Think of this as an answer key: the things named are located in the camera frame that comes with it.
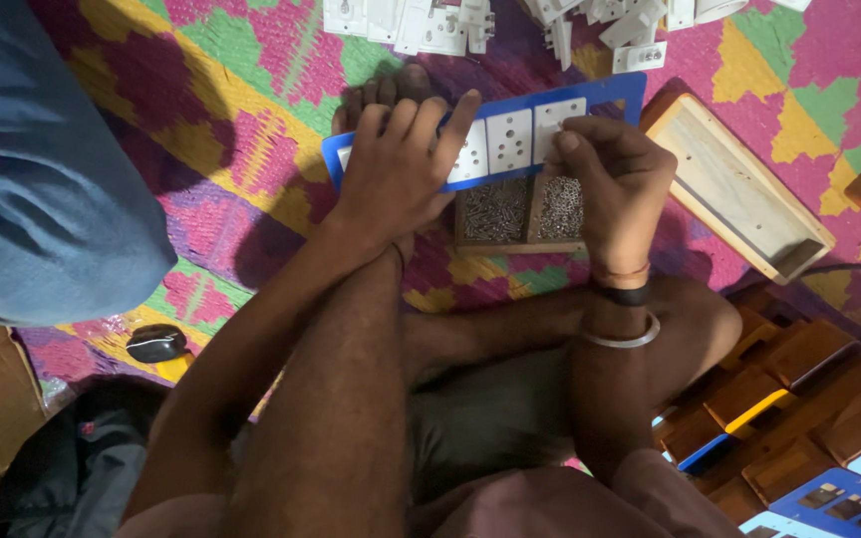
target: dark shorts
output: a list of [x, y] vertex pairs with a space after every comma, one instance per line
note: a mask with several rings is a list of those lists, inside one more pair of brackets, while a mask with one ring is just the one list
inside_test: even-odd
[[572, 458], [567, 379], [567, 351], [550, 349], [450, 373], [412, 394], [413, 503]]

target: wooden frame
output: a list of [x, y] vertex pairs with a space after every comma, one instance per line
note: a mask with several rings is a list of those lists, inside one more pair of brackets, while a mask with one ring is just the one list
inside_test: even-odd
[[773, 172], [690, 94], [666, 94], [641, 129], [676, 155], [670, 194], [753, 267], [787, 284], [835, 238]]
[[467, 214], [467, 191], [457, 193], [454, 220], [454, 250], [459, 256], [503, 256], [508, 254], [571, 253], [586, 247], [580, 239], [539, 239], [541, 217], [544, 213], [544, 186], [547, 177], [542, 174], [527, 179], [526, 209], [520, 241], [482, 241], [464, 237], [464, 219]]

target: hand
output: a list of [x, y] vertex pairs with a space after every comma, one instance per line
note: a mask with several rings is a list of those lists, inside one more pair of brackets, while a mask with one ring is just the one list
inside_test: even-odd
[[438, 190], [447, 182], [478, 106], [480, 92], [471, 90], [434, 145], [447, 112], [443, 100], [430, 98], [418, 106], [404, 99], [393, 112], [383, 104], [368, 104], [354, 136], [341, 197], [325, 221], [352, 232], [373, 259], [391, 241], [437, 218], [453, 200], [453, 193]]
[[629, 124], [596, 116], [565, 120], [556, 145], [544, 169], [580, 180], [592, 262], [614, 275], [645, 267], [676, 177], [674, 154]]

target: silver bangle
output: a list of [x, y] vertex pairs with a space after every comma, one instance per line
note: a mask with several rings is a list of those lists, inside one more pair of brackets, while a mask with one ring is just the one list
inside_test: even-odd
[[647, 311], [647, 317], [650, 319], [650, 328], [647, 329], [647, 333], [639, 338], [634, 338], [633, 340], [608, 340], [606, 338], [600, 338], [599, 336], [593, 336], [592, 334], [586, 334], [585, 332], [581, 333], [580, 336], [586, 338], [589, 342], [592, 342], [597, 346], [603, 346], [605, 348], [639, 348], [650, 344], [656, 338], [656, 335], [660, 333], [660, 321], [656, 319], [656, 316], [654, 316], [652, 312]]

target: black wristband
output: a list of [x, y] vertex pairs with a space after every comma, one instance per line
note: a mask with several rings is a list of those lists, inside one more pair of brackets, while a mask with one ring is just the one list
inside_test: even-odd
[[595, 280], [590, 280], [590, 289], [606, 300], [620, 306], [645, 306], [650, 299], [650, 283], [636, 289], [604, 288]]

